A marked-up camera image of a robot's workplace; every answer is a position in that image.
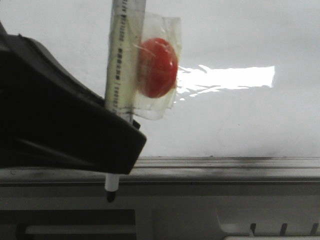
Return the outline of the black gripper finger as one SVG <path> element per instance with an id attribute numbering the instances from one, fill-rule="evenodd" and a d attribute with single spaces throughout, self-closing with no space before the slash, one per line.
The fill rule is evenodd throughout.
<path id="1" fill-rule="evenodd" d="M 0 30 L 0 166 L 129 174 L 146 137 L 38 41 Z"/>

